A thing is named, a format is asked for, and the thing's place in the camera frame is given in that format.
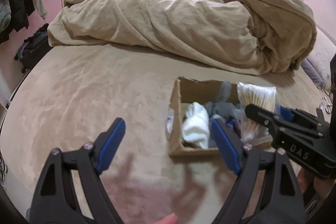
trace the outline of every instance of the black suitcase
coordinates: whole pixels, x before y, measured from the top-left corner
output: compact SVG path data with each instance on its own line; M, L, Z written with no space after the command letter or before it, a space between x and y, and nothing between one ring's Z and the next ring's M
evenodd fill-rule
M15 56L23 64L22 73L32 69L51 50L48 44L48 24L38 29L32 37L25 39Z

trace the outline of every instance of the white label on box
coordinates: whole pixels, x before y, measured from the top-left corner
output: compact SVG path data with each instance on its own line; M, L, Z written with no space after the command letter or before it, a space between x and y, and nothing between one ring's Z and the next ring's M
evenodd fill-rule
M166 124L166 138L170 140L171 133L173 131L174 125L174 113L175 111L172 108L168 110L167 124Z

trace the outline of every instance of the metal bolt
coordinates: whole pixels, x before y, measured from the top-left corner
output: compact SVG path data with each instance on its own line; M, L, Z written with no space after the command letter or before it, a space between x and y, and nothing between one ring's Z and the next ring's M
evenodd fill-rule
M253 148L253 145L251 143L244 143L243 148L250 151Z
M54 156L58 155L59 152L60 152L59 148L53 148L53 149L51 150L51 154L54 155Z
M285 149L283 149L283 148L281 148L281 147L277 149L277 152L278 152L280 155L284 155L284 154L286 153Z
M85 150L91 150L92 148L93 148L93 143L91 142L84 143Z

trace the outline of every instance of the blanket fold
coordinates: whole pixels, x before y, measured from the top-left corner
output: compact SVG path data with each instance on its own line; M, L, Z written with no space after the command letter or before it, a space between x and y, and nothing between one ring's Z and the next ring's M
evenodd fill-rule
M64 0L49 44L120 43L172 52L237 73L298 69L313 49L300 0Z

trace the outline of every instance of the mattress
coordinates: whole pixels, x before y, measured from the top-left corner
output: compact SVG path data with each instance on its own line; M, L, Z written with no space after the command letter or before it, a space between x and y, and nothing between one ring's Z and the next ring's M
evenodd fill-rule
M101 180L124 222L154 223L175 212L180 223L210 223L235 176L220 157L168 156L165 122L179 76L275 85L281 105L313 114L323 96L302 68L256 77L145 47L59 46L38 63L14 97L1 132L2 155L33 192L52 148L78 149L122 117L126 134ZM83 213L90 215L74 176ZM253 212L262 177L260 172L247 215Z

